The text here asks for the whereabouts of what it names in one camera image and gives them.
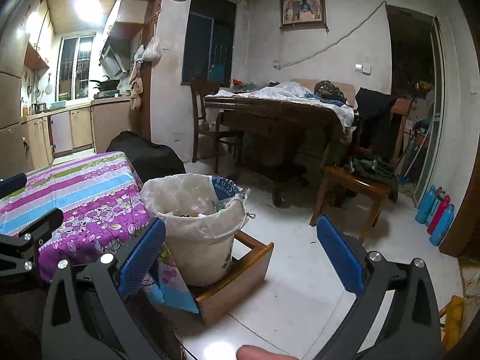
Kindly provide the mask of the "operator fingertip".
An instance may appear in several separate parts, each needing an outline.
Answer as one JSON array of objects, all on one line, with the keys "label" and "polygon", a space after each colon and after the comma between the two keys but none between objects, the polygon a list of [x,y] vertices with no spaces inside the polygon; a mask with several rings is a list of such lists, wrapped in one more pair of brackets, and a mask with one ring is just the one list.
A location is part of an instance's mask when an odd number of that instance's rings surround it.
[{"label": "operator fingertip", "polygon": [[236,352],[238,360],[298,360],[295,357],[272,353],[254,345],[243,345]]}]

